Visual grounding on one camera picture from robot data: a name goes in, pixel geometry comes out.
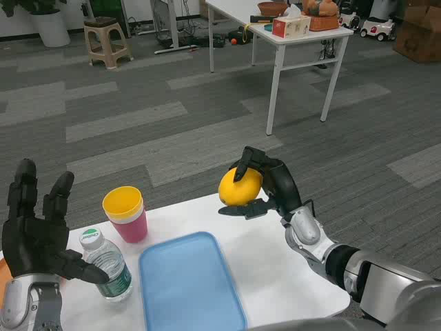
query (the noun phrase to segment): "bottle label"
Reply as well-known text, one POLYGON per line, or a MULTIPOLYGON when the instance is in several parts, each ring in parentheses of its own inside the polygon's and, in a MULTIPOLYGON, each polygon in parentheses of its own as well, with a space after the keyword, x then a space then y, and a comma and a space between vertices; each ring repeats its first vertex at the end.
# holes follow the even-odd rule
POLYGON ((132 275, 130 274, 127 265, 124 264, 123 271, 117 278, 109 281, 106 284, 97 284, 96 286, 103 296, 107 298, 114 298, 120 294, 123 294, 129 288, 131 282, 132 275))

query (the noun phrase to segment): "toy car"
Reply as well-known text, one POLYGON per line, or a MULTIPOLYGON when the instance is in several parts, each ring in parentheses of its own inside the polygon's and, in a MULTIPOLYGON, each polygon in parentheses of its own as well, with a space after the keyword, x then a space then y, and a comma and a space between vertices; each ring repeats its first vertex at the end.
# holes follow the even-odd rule
POLYGON ((392 19, 386 21, 385 19, 369 17, 363 24, 360 36, 373 36, 376 37, 378 41, 395 40, 396 25, 392 22, 392 19))
POLYGON ((338 19, 338 24, 345 28, 357 31, 360 27, 360 17, 356 12, 342 11, 340 13, 340 18, 338 19))

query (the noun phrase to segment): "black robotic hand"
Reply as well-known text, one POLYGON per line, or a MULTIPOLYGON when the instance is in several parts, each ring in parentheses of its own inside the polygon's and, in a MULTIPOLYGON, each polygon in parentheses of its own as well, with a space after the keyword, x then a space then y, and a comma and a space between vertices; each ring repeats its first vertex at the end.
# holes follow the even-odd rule
POLYGON ((50 273, 66 279, 78 278, 90 283, 107 283, 109 276, 66 250, 69 228, 64 216, 74 174, 65 172, 44 196, 44 219, 35 217, 37 169, 32 160, 19 164, 8 195, 9 219, 3 225, 3 255, 13 277, 23 274, 50 273))
POLYGON ((280 216, 286 217, 292 210, 299 208, 302 203, 297 185, 287 166, 279 159, 268 157, 265 152, 246 146, 242 158, 232 164, 229 169, 236 168, 234 181, 240 181, 248 168, 255 169, 263 175, 262 188, 269 197, 268 201, 255 199, 244 206, 227 206, 219 210, 219 214, 229 216, 245 216, 247 219, 259 217, 268 210, 275 209, 280 216))

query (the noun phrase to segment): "bottle cap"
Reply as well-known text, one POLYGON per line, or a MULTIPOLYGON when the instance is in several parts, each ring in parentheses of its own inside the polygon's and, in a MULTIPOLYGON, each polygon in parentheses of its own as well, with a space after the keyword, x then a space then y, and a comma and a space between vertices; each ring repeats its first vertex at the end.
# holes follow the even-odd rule
POLYGON ((85 250, 97 250, 104 243, 104 236, 98 228, 90 228, 80 236, 80 244, 85 250))

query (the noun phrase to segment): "gray carpet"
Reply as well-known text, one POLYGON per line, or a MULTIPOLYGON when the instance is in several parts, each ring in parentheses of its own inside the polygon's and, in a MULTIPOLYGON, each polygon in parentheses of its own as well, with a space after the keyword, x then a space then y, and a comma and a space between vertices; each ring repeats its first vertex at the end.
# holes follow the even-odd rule
MULTIPOLYGON (((206 48, 155 56, 152 35, 130 43, 135 60, 115 71, 88 65, 80 34, 56 50, 36 39, 0 44, 1 223, 24 157, 37 163, 38 213, 56 178, 75 173, 73 229, 105 221, 101 201, 120 185, 140 188, 149 209, 215 193, 252 145, 286 162, 331 238, 441 276, 440 64, 355 35, 327 122, 319 118, 331 70, 282 72, 267 137, 272 46, 259 41, 253 68, 251 45, 216 49, 210 74, 206 48)), ((285 63, 319 49, 290 48, 285 63)))

